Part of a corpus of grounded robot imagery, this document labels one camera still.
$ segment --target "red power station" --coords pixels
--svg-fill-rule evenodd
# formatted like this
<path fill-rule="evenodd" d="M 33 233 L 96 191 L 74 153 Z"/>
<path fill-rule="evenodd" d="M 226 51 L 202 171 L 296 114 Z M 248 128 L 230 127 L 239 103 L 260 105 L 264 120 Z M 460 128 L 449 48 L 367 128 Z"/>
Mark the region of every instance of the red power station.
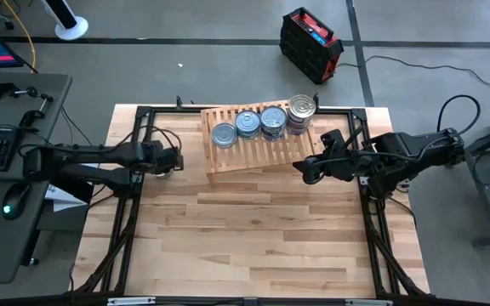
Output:
<path fill-rule="evenodd" d="M 281 51 L 315 84 L 322 84 L 336 70 L 341 41 L 305 8 L 282 17 Z"/>

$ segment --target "desk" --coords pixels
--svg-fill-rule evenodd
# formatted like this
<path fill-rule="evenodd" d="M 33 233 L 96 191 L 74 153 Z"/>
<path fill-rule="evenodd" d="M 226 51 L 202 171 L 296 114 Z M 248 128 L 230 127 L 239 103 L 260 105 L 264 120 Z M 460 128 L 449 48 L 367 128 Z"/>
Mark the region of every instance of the desk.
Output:
<path fill-rule="evenodd" d="M 115 107 L 107 144 L 132 130 L 136 107 Z M 367 116 L 372 137 L 391 130 L 388 109 L 368 108 Z M 342 116 L 316 115 L 313 124 L 319 135 L 341 128 L 349 136 Z M 225 173 L 211 188 L 200 115 L 157 114 L 155 125 L 181 137 L 185 170 L 167 180 L 145 176 L 127 295 L 374 297 L 356 182 L 327 178 L 307 185 L 286 165 Z M 406 195 L 396 198 L 408 205 Z M 73 270 L 76 286 L 105 256 L 116 204 L 111 199 L 88 212 Z M 412 217 L 389 201 L 385 211 L 396 259 L 427 292 Z"/>
<path fill-rule="evenodd" d="M 0 82 L 12 82 L 18 88 L 34 86 L 40 94 L 49 94 L 54 102 L 46 108 L 46 117 L 34 122 L 33 127 L 39 129 L 39 135 L 48 139 L 71 85 L 71 78 L 65 75 L 30 74 L 0 72 Z M 18 125 L 22 115 L 29 110 L 38 109 L 42 101 L 29 96 L 18 99 L 4 98 L 0 100 L 0 124 Z M 42 144 L 35 135 L 26 134 L 24 144 Z M 18 270 L 20 260 L 27 249 L 31 234 L 37 226 L 42 209 L 44 194 L 48 182 L 33 184 L 22 215 L 16 220 L 5 220 L 2 217 L 2 201 L 5 192 L 22 178 L 22 158 L 15 155 L 9 170 L 0 173 L 0 283 L 9 283 Z"/>

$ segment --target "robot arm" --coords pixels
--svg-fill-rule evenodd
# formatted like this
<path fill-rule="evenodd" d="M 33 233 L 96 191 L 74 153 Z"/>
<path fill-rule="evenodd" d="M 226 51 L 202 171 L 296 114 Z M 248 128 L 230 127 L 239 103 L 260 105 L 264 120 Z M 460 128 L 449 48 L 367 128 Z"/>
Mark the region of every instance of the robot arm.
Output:
<path fill-rule="evenodd" d="M 81 165 L 83 163 L 116 163 L 122 167 L 105 170 Z M 31 182 L 50 181 L 75 197 L 83 198 L 81 195 L 91 195 L 91 188 L 84 190 L 84 184 L 80 183 L 105 184 L 118 195 L 129 190 L 134 182 L 132 174 L 163 176 L 183 168 L 179 150 L 164 149 L 157 140 L 114 147 L 40 145 L 24 155 L 23 176 Z"/>
<path fill-rule="evenodd" d="M 362 142 L 363 150 L 347 149 L 362 130 L 344 141 L 339 130 L 321 136 L 325 150 L 293 166 L 303 173 L 306 184 L 325 176 L 350 182 L 367 177 L 372 197 L 385 198 L 405 179 L 414 179 L 431 166 L 452 166 L 464 160 L 464 143 L 452 128 L 437 133 L 410 136 L 385 133 Z"/>

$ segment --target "wooden crate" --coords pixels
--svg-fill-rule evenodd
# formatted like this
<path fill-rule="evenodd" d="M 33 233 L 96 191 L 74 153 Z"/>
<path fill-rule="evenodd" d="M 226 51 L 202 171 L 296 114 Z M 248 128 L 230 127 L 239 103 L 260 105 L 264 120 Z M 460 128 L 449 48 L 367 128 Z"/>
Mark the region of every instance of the wooden crate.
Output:
<path fill-rule="evenodd" d="M 303 161 L 307 156 L 322 151 L 322 143 L 312 126 L 300 136 L 285 131 L 282 139 L 267 141 L 259 135 L 253 140 L 238 138 L 229 149 L 220 149 L 211 139 L 211 131 L 222 122 L 235 125 L 236 116 L 240 111 L 251 110 L 260 112 L 268 106 L 279 106 L 288 109 L 288 100 L 256 103 L 251 105 L 232 105 L 202 110 L 203 149 L 205 152 L 206 174 L 209 183 L 216 186 L 217 173 L 284 165 Z"/>

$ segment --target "tin can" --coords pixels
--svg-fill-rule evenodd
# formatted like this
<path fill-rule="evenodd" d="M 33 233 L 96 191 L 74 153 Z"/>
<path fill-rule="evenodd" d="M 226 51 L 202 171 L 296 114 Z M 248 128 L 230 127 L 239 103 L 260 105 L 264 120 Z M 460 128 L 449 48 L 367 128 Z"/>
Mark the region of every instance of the tin can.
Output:
<path fill-rule="evenodd" d="M 260 131 L 268 141 L 280 139 L 285 134 L 287 113 L 277 106 L 266 107 L 260 114 Z"/>
<path fill-rule="evenodd" d="M 250 140 L 260 131 L 260 116 L 256 111 L 243 110 L 236 117 L 237 136 Z"/>
<path fill-rule="evenodd" d="M 230 123 L 217 124 L 211 132 L 211 138 L 220 149 L 231 148 L 237 140 L 236 128 Z"/>
<path fill-rule="evenodd" d="M 316 104 L 312 98 L 299 94 L 288 103 L 287 131 L 293 135 L 305 133 L 315 114 Z"/>
<path fill-rule="evenodd" d="M 287 133 L 289 133 L 291 135 L 300 136 L 301 134 L 303 134 L 305 132 L 307 132 L 307 127 L 302 128 L 302 129 L 298 129 L 298 128 L 290 127 L 289 125 L 287 125 Z"/>

